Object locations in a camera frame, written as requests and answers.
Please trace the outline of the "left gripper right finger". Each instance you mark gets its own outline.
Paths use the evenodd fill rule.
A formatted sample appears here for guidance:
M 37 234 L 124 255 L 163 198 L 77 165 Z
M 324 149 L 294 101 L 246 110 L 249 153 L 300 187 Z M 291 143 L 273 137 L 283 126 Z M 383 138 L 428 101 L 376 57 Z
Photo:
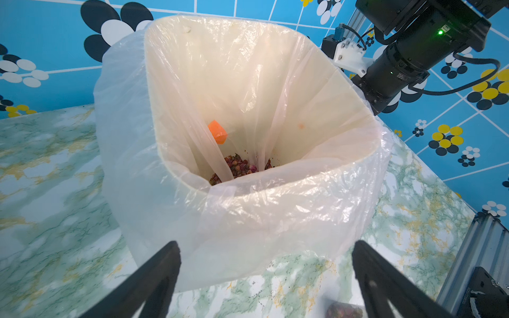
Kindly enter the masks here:
M 369 317 L 451 317 L 364 241 L 352 251 L 355 278 Z

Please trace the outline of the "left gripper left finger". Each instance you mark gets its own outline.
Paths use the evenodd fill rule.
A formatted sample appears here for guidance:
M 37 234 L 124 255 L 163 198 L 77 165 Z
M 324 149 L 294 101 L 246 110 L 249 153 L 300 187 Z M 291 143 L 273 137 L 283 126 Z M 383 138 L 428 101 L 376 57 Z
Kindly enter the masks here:
M 166 317 L 181 267 L 171 241 L 82 317 Z

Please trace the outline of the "small tea jar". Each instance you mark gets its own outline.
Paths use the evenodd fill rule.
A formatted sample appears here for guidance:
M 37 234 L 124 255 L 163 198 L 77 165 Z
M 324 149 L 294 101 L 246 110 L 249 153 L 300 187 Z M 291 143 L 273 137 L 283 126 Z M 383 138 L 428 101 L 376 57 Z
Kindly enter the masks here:
M 363 316 L 362 307 L 349 303 L 334 302 L 327 308 L 325 318 L 363 318 Z

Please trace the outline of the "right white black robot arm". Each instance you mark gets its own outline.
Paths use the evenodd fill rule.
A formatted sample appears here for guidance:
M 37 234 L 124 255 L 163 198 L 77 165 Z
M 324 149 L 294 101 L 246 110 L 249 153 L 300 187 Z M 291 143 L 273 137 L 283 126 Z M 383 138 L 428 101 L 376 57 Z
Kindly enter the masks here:
M 356 8 L 374 25 L 383 53 L 352 81 L 379 115 L 405 87 L 423 95 L 455 94 L 493 77 L 501 64 L 492 58 L 468 58 L 460 53 L 485 48 L 489 18 L 508 6 L 508 0 L 486 1 L 357 1 Z M 450 54 L 469 64 L 494 65 L 474 82 L 448 91 L 419 89 L 429 71 Z

